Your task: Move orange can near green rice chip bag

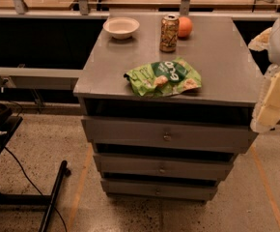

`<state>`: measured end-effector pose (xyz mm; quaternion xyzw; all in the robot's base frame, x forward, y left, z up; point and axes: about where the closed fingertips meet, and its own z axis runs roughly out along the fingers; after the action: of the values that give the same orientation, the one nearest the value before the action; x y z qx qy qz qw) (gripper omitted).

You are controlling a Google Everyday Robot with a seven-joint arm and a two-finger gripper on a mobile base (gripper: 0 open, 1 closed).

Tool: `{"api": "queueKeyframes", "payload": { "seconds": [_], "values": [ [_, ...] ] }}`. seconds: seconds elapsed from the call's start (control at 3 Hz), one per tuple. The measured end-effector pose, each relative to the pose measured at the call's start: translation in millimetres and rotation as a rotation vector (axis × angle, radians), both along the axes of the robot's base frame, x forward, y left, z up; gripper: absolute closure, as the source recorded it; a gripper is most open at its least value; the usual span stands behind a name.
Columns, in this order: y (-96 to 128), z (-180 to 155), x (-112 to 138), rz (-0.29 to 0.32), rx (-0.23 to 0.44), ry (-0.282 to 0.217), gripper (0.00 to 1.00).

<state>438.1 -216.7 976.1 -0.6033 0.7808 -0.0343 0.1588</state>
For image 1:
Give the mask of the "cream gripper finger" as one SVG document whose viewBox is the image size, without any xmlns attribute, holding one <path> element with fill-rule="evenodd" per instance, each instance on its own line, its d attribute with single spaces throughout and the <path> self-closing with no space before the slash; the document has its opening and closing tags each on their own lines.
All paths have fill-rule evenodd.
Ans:
<svg viewBox="0 0 280 232">
<path fill-rule="evenodd" d="M 271 27 L 267 28 L 261 34 L 252 39 L 251 42 L 248 44 L 248 48 L 254 51 L 267 50 L 270 33 Z"/>
<path fill-rule="evenodd" d="M 270 65 L 264 75 L 259 99 L 252 113 L 252 131 L 263 133 L 280 121 L 280 67 Z"/>
</svg>

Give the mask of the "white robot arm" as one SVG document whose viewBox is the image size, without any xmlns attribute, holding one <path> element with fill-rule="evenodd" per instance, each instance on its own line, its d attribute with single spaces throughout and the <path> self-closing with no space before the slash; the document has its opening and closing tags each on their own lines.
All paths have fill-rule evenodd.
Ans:
<svg viewBox="0 0 280 232">
<path fill-rule="evenodd" d="M 280 16 L 272 27 L 255 37 L 248 48 L 266 50 L 271 63 L 264 75 L 250 124 L 252 131 L 263 133 L 272 130 L 280 121 Z"/>
</svg>

